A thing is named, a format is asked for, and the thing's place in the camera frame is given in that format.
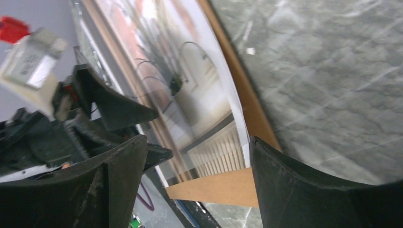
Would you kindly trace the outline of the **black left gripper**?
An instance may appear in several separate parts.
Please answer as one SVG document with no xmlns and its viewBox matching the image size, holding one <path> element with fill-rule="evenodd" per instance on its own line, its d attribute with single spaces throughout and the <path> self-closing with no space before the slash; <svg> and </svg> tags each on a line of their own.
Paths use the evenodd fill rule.
<svg viewBox="0 0 403 228">
<path fill-rule="evenodd" d="M 158 118 L 158 112 L 117 91 L 87 64 L 72 83 L 37 92 L 40 109 L 18 109 L 0 124 L 1 176 L 35 176 L 104 152 L 104 126 L 118 130 Z M 93 120 L 93 106 L 102 119 Z"/>
</svg>

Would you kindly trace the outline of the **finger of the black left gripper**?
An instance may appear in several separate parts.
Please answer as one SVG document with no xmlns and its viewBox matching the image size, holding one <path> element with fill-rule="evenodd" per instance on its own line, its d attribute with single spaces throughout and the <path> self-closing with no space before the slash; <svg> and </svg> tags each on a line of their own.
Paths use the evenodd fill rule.
<svg viewBox="0 0 403 228">
<path fill-rule="evenodd" d="M 147 157 L 143 171 L 148 171 L 149 169 L 160 165 L 173 157 L 173 152 L 170 149 L 164 148 L 157 144 L 147 144 Z"/>
</svg>

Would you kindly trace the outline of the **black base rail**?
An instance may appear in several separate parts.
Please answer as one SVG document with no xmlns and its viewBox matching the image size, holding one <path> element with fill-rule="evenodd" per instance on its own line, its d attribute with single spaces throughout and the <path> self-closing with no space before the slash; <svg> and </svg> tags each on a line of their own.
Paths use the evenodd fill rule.
<svg viewBox="0 0 403 228">
<path fill-rule="evenodd" d="M 148 171 L 145 176 L 151 181 L 151 186 L 156 188 L 157 198 L 164 200 L 167 207 L 185 228 L 221 227 L 201 202 L 171 199 L 155 169 Z"/>
</svg>

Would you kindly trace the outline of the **brown backing board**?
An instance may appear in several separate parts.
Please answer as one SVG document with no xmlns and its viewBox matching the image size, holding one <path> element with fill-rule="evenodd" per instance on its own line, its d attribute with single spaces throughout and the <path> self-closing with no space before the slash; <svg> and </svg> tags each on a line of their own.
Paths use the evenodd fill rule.
<svg viewBox="0 0 403 228">
<path fill-rule="evenodd" d="M 248 72 L 239 58 L 229 36 L 209 0 L 198 1 L 199 6 L 218 37 L 218 43 L 229 64 L 237 94 L 240 98 L 246 128 L 253 136 L 281 150 L 269 120 L 254 91 Z M 201 201 L 234 206 L 258 207 L 251 168 L 228 171 L 197 178 L 167 187 L 168 196 L 176 200 Z"/>
</svg>

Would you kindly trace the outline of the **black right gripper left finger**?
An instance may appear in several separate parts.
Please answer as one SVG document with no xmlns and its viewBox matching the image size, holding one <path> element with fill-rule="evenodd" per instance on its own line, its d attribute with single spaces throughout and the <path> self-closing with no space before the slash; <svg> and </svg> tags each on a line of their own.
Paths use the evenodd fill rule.
<svg viewBox="0 0 403 228">
<path fill-rule="evenodd" d="M 147 157 L 147 138 L 35 180 L 0 185 L 3 228 L 126 228 Z"/>
</svg>

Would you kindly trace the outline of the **glossy room photo print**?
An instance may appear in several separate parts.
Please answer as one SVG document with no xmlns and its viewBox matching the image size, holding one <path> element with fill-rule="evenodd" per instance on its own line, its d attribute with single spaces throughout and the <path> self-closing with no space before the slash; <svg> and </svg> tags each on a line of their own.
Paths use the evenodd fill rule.
<svg viewBox="0 0 403 228">
<path fill-rule="evenodd" d="M 249 166 L 229 67 L 195 0 L 72 0 L 84 56 L 119 93 L 157 112 L 137 125 L 173 157 L 164 186 Z"/>
</svg>

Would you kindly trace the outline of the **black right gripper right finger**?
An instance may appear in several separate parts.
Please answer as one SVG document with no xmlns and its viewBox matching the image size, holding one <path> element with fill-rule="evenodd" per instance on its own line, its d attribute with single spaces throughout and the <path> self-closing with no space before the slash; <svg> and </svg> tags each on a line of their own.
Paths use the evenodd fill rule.
<svg viewBox="0 0 403 228">
<path fill-rule="evenodd" d="M 265 228 L 400 228 L 403 183 L 354 182 L 314 169 L 253 136 L 249 142 Z"/>
</svg>

